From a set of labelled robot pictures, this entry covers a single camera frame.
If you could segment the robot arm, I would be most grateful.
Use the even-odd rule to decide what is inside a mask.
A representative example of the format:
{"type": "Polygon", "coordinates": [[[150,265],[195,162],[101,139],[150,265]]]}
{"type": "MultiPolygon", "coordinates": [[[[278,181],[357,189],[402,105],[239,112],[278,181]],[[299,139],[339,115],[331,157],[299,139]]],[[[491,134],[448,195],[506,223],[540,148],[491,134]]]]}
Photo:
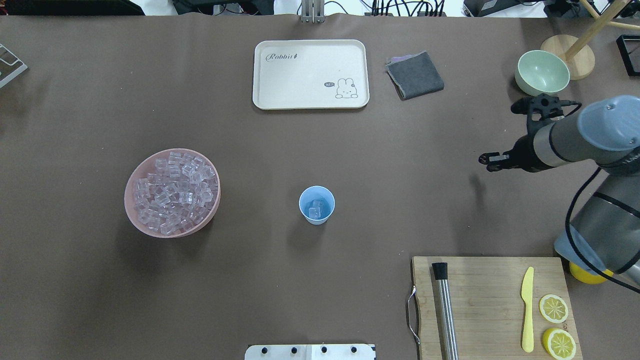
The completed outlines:
{"type": "Polygon", "coordinates": [[[526,134],[512,149],[482,153],[490,173],[539,173],[593,161],[596,170],[573,196],[554,249],[589,275],[639,292],[639,98],[618,95],[586,107],[543,93],[515,101],[526,134]]]}

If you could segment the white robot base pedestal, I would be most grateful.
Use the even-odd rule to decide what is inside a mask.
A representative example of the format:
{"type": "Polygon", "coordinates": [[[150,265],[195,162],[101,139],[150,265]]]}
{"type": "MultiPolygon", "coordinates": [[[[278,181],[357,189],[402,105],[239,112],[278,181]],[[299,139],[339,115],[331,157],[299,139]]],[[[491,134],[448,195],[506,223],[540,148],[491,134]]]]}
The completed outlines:
{"type": "Polygon", "coordinates": [[[247,348],[245,360],[376,360],[374,344],[255,344],[247,348]]]}

